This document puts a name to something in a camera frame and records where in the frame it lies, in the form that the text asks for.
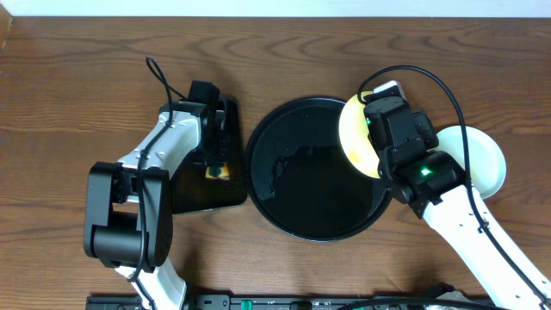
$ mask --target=yellow plate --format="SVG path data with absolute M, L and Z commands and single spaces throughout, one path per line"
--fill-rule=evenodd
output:
M 370 94 L 371 91 L 362 93 L 363 96 Z M 356 169 L 368 177 L 380 178 L 377 172 L 379 157 L 368 139 L 369 128 L 363 108 L 365 105 L 358 101 L 357 96 L 344 105 L 338 120 L 338 136 L 346 157 Z

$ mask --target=round black tray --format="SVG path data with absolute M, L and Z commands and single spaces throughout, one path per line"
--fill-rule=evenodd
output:
M 381 216 L 391 196 L 345 157 L 333 97 L 288 102 L 257 126 L 245 152 L 252 201 L 272 224 L 300 239 L 351 237 Z

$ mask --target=white wall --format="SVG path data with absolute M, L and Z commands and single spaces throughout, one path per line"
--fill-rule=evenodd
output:
M 551 0 L 0 0 L 13 16 L 551 17 Z

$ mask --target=white bowl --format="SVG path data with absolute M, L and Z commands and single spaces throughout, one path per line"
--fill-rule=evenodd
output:
M 447 152 L 465 169 L 461 127 L 445 128 L 437 136 L 440 145 L 436 150 Z M 467 127 L 467 139 L 473 185 L 486 199 L 495 194 L 505 181 L 505 156 L 496 141 L 476 128 Z

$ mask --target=wooden table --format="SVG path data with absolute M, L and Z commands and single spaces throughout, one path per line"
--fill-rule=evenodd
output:
M 500 19 L 16 18 L 0 59 L 2 309 L 82 309 L 91 293 L 132 292 L 84 255 L 88 170 L 152 129 L 170 83 L 213 81 L 241 101 L 244 140 L 268 112 L 307 95 L 349 98 L 382 67 L 420 65 L 455 92 L 467 124 L 507 160 L 486 201 L 551 276 L 551 21 Z M 437 128 L 444 94 L 393 72 Z M 452 248 L 393 202 L 367 231 L 330 244 L 290 237 L 244 206 L 178 215 L 170 258 L 192 290 L 236 295 L 421 292 L 448 282 L 484 290 Z

